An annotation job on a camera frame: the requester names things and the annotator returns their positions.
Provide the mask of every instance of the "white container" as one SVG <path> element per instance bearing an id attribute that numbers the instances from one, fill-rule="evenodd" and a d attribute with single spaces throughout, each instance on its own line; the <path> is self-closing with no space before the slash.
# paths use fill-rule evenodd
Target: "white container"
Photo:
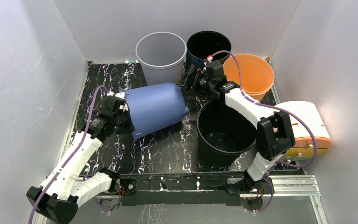
<path id="1" fill-rule="evenodd" d="M 168 32 L 149 34 L 135 48 L 148 85 L 178 83 L 183 75 L 186 52 L 185 41 Z"/>

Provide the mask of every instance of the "black trash can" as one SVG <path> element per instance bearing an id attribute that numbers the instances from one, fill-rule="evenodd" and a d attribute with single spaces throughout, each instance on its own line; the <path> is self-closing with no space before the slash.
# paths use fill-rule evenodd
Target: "black trash can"
<path id="1" fill-rule="evenodd" d="M 229 166 L 256 147 L 256 128 L 223 101 L 206 103 L 197 118 L 198 154 L 211 166 Z"/>
<path id="2" fill-rule="evenodd" d="M 231 51 L 231 43 L 223 34 L 214 31 L 193 34 L 187 41 L 186 71 L 192 64 L 204 68 L 204 59 L 219 50 Z M 213 57 L 213 61 L 223 64 L 229 57 L 229 54 L 221 53 Z"/>

